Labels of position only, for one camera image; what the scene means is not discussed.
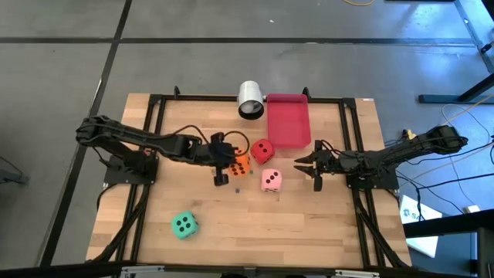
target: green die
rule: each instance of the green die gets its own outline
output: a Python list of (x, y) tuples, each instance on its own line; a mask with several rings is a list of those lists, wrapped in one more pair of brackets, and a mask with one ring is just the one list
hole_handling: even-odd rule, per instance
[(178, 239), (186, 239), (199, 230), (199, 224), (196, 222), (192, 212), (186, 211), (173, 218), (171, 228)]

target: die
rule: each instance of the die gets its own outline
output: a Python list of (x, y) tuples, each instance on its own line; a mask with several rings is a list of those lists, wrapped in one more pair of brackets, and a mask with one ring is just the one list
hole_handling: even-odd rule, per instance
[(263, 165), (275, 155), (275, 148), (266, 139), (256, 141), (250, 151), (257, 164)]
[[(239, 155), (243, 153), (244, 151), (242, 150), (235, 150), (235, 155)], [(242, 156), (236, 157), (235, 158), (235, 163), (230, 165), (230, 173), (234, 175), (235, 177), (240, 177), (243, 175), (251, 174), (251, 167), (250, 167), (250, 156), (249, 153), (246, 153)]]
[(264, 192), (280, 192), (281, 191), (281, 172), (276, 169), (262, 170), (261, 189)]
[(192, 212), (186, 211), (173, 218), (171, 228), (178, 239), (182, 240), (194, 235), (199, 230), (199, 224)]

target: white cylinder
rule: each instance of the white cylinder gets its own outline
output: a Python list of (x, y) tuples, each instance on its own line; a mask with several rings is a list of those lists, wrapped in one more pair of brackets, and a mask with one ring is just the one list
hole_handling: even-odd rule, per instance
[(237, 101), (239, 114), (244, 119), (259, 119), (264, 113), (262, 93), (255, 81), (245, 81), (240, 85)]
[(248, 100), (262, 103), (262, 93), (256, 81), (245, 81), (240, 85), (239, 106)]

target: red die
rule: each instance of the red die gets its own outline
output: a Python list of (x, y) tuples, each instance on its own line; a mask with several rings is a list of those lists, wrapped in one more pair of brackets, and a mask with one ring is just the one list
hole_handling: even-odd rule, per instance
[(275, 155), (275, 148), (266, 139), (261, 139), (252, 145), (250, 154), (259, 165), (262, 165)]

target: pink die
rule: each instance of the pink die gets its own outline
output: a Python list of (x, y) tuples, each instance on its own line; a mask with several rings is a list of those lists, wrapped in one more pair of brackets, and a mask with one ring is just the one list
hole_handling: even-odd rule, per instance
[(281, 191), (281, 172), (276, 169), (262, 170), (261, 189), (264, 192)]

